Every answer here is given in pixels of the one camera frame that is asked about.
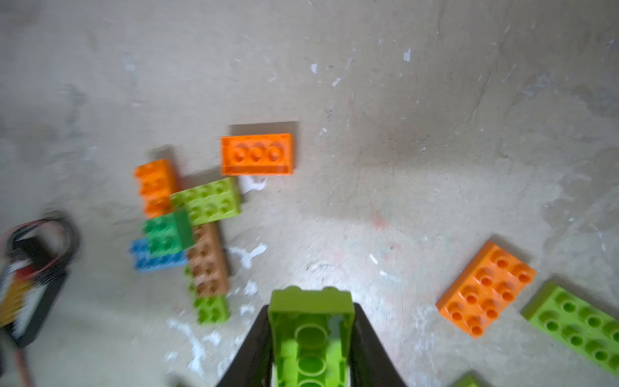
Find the lime green lego brick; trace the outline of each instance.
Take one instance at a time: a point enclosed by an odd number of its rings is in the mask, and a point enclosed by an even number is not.
[[[241,199],[233,178],[197,186],[174,193],[172,206],[184,208],[191,225],[215,222],[241,213]]]
[[[194,244],[191,224],[184,210],[146,220],[143,231],[153,258],[180,253]]]
[[[569,291],[547,282],[522,311],[527,321],[619,376],[619,322]]]
[[[483,384],[475,380],[472,375],[466,375],[456,382],[452,387],[483,387]]]
[[[345,368],[341,370],[341,374],[344,376],[343,380],[345,381],[343,387],[350,387],[350,365],[346,365]],[[312,385],[310,383],[311,380],[303,381],[305,382],[305,384],[301,385],[301,387],[316,387],[316,384]],[[269,387],[280,387],[279,378],[277,377],[277,367],[275,366],[275,363],[271,364],[271,383]]]
[[[279,387],[344,387],[355,307],[335,288],[275,290],[269,304]]]
[[[226,296],[198,297],[194,301],[198,324],[222,324],[230,318]]]

